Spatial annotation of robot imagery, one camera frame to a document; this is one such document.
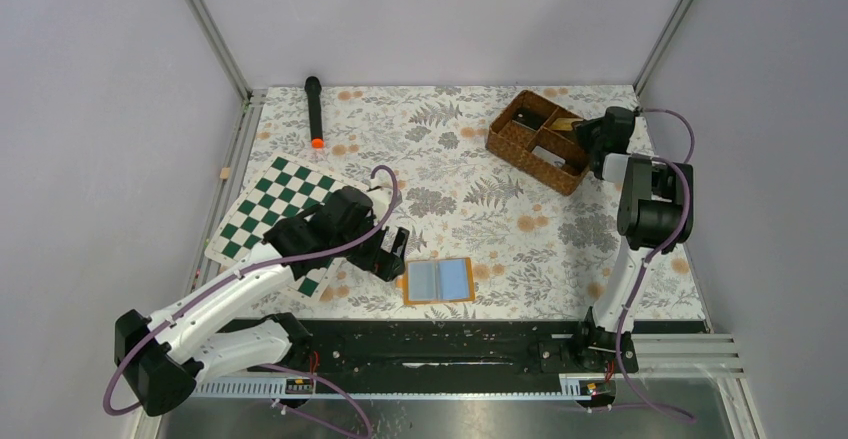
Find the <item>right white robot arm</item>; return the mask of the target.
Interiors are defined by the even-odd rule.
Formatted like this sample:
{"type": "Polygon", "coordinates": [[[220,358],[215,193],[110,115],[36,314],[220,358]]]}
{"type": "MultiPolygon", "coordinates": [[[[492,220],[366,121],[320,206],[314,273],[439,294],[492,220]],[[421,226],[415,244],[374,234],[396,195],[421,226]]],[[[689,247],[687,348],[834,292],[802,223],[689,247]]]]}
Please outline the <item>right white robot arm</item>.
{"type": "Polygon", "coordinates": [[[621,243],[613,272],[569,346],[573,361],[585,371],[623,373],[634,364],[631,333],[651,264],[685,243],[694,225],[690,161],[628,150],[643,112],[612,106],[602,117],[572,126],[594,176],[621,187],[616,219],[621,243]]]}

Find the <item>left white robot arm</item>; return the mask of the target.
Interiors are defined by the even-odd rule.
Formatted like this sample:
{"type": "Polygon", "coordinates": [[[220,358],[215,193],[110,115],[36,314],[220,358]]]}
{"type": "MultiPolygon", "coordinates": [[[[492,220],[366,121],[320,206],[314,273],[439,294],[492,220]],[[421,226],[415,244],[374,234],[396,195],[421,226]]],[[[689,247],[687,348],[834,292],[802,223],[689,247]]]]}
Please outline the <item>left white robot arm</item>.
{"type": "Polygon", "coordinates": [[[248,305],[344,258],[383,280],[404,269],[408,233],[381,247],[386,222],[400,202],[397,188],[345,186],[323,202],[278,220],[241,260],[211,282],[149,315],[130,310],[115,322],[114,360],[102,406],[112,416],[133,411],[111,403],[125,380],[142,408],[160,416],[203,383],[244,369],[281,365],[310,368],[312,335],[290,313],[267,316],[234,332],[225,326],[248,305]]]}

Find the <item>gold VIP card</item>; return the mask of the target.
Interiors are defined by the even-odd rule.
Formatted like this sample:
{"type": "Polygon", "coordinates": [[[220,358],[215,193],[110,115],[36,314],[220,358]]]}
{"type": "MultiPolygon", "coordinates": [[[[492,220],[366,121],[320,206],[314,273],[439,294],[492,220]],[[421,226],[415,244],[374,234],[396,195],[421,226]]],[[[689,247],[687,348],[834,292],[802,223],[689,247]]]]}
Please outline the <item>gold VIP card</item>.
{"type": "Polygon", "coordinates": [[[577,117],[559,117],[554,119],[548,128],[557,132],[574,132],[583,122],[583,119],[577,117]]]}

